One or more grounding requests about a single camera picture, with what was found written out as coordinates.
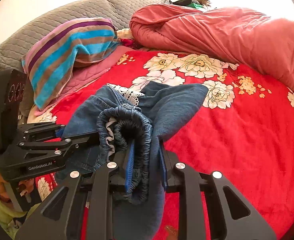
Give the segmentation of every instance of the metal bolt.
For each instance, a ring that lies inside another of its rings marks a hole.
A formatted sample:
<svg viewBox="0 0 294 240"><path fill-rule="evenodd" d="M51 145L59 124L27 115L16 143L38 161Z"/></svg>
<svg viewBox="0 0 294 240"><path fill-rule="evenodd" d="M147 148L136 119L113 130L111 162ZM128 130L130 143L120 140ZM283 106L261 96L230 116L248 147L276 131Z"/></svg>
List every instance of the metal bolt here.
<svg viewBox="0 0 294 240"><path fill-rule="evenodd" d="M72 171L72 172L70 173L70 176L71 176L72 178L77 178L77 177L79 177L79 172L78 172L78 171Z"/></svg>
<svg viewBox="0 0 294 240"><path fill-rule="evenodd" d="M107 167L110 168L110 169L113 169L113 168L117 167L117 163L110 162L110 163L107 164Z"/></svg>
<svg viewBox="0 0 294 240"><path fill-rule="evenodd" d="M213 175L213 177L216 178L216 179L221 179L221 178L222 178L222 174L221 174L221 172L219 172L219 171L214 171L214 172L212 173L212 175Z"/></svg>
<svg viewBox="0 0 294 240"><path fill-rule="evenodd" d="M186 168L186 165L184 163L176 163L176 168L182 170Z"/></svg>

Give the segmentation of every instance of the gray quilted fabric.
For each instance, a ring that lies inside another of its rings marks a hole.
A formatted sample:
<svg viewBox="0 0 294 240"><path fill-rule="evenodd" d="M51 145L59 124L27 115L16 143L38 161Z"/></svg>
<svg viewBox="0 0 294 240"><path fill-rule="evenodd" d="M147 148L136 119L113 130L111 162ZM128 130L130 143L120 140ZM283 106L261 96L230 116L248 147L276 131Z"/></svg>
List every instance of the gray quilted fabric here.
<svg viewBox="0 0 294 240"><path fill-rule="evenodd" d="M110 18L117 29L129 28L133 13L148 4L169 3L169 0L80 0L49 11L29 22L0 44L0 69L13 67L23 71L21 57L60 24L75 18ZM20 105L27 116L33 101L31 85L27 84Z"/></svg>

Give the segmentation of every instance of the person's hand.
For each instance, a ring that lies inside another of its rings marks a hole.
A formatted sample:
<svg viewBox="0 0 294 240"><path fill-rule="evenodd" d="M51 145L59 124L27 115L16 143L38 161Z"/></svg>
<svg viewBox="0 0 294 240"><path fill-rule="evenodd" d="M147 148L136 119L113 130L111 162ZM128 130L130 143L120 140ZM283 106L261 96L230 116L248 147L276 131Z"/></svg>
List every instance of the person's hand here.
<svg viewBox="0 0 294 240"><path fill-rule="evenodd" d="M175 229L172 226L166 226L165 229L168 233L166 240L178 240L178 230L177 229Z"/></svg>
<svg viewBox="0 0 294 240"><path fill-rule="evenodd" d="M8 193L6 192L4 183L6 183L6 181L0 174L0 200L4 203L9 203L11 199L8 196ZM34 190L34 179L20 181L18 185L23 195L31 193Z"/></svg>

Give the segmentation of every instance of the striped blanket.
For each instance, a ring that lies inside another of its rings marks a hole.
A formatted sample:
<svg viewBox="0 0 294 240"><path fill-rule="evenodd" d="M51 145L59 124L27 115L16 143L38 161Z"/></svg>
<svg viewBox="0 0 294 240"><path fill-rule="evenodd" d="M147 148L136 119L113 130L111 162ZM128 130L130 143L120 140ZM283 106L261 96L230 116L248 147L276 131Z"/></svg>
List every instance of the striped blanket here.
<svg viewBox="0 0 294 240"><path fill-rule="evenodd" d="M22 57L34 90L34 102L43 110L72 77L73 67L85 67L110 55L119 45L110 19L68 21L42 38Z"/></svg>

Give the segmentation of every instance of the bed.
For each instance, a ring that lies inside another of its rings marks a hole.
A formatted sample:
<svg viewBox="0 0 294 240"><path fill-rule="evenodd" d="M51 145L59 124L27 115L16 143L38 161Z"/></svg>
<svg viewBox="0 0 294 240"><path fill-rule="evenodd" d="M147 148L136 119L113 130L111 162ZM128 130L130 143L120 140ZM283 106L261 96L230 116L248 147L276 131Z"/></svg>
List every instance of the bed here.
<svg viewBox="0 0 294 240"><path fill-rule="evenodd" d="M119 29L119 37L132 38L128 29ZM192 120L165 143L165 148L198 171L222 171L263 215L278 239L294 239L294 91L240 62L231 64L208 55L200 58L214 65L215 73L198 73L196 77L187 63L192 57L200 60L199 56L124 46L104 67L103 74L91 74L90 78L85 75L82 82L78 79L77 85L70 85L47 109L40 111L34 106L27 122L67 124L78 106L107 83L136 92L149 81L169 85L205 83L211 94ZM175 61L175 67L166 69L157 64L168 57ZM213 98L216 91L224 100ZM36 183L45 198L56 185L54 174L41 176ZM165 201L154 240L165 239L166 225L178 227L178 195L167 194Z"/></svg>

